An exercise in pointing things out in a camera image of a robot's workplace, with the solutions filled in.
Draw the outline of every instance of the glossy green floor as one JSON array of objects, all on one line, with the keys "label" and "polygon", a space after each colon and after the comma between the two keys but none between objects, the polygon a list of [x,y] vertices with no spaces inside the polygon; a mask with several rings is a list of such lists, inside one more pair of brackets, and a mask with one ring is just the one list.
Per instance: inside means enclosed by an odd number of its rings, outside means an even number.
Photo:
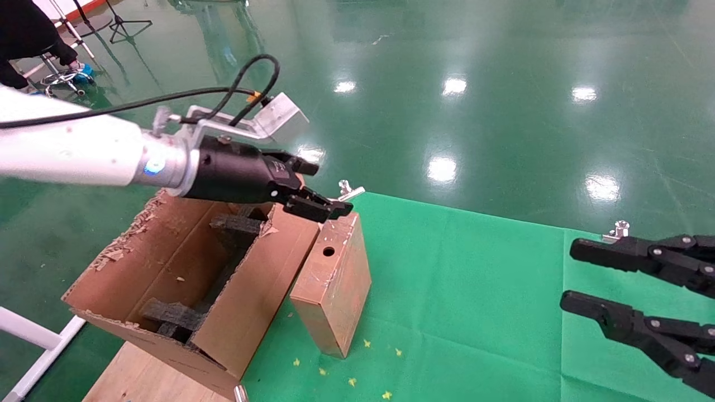
[{"label": "glossy green floor", "polygon": [[[286,147],[320,162],[321,192],[349,179],[590,232],[617,219],[644,237],[715,232],[711,1],[249,1],[117,4],[154,24],[135,43],[87,39],[104,71],[82,102],[228,84],[268,52],[312,123]],[[269,71],[248,75],[259,87]],[[1,180],[0,305],[59,331],[59,296],[151,192]],[[81,400],[120,344],[85,328],[29,400]],[[38,355],[0,333],[0,395]]]}]

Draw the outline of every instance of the person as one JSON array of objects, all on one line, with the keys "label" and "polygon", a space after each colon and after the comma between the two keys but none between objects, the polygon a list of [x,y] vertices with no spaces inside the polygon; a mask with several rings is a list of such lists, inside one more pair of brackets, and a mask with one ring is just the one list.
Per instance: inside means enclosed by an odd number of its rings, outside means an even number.
[{"label": "person", "polygon": [[45,52],[57,57],[63,66],[92,73],[88,64],[77,61],[77,52],[62,41],[52,21],[32,0],[0,0],[0,84],[27,88],[29,83],[10,60]]}]

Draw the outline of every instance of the wooden board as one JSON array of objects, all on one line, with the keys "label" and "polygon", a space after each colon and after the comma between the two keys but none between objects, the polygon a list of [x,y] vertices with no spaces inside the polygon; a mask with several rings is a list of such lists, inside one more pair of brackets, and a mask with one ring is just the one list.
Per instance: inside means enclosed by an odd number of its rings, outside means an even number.
[{"label": "wooden board", "polygon": [[231,402],[126,342],[83,402]]}]

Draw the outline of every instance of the cardboard box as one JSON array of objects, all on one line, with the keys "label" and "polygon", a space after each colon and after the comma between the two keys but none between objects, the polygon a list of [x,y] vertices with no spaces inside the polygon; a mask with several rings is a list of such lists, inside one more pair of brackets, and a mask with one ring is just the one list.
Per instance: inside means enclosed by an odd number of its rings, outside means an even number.
[{"label": "cardboard box", "polygon": [[326,222],[290,293],[323,353],[347,357],[371,282],[360,216]]},{"label": "cardboard box", "polygon": [[[231,244],[226,233],[209,226],[220,214],[249,207],[267,219],[249,244]],[[318,229],[272,205],[238,206],[160,192],[62,300],[78,316],[231,399]],[[245,256],[236,266],[241,248]],[[157,334],[159,323],[142,317],[151,299],[189,307],[201,303],[223,285],[226,267],[229,274],[235,271],[187,343]]]}]

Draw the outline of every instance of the stool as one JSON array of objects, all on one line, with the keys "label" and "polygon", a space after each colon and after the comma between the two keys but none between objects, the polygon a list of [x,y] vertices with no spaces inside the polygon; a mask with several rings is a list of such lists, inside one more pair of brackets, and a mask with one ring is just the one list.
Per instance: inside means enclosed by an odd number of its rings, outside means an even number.
[{"label": "stool", "polygon": [[57,85],[67,85],[72,91],[74,91],[75,94],[83,96],[85,93],[84,90],[77,88],[72,82],[72,80],[78,75],[84,77],[88,83],[94,84],[94,78],[84,72],[80,72],[75,69],[58,70],[45,53],[40,55],[40,59],[51,72],[50,75],[40,80],[40,84],[45,86],[44,93],[48,98],[52,97],[52,87]]}]

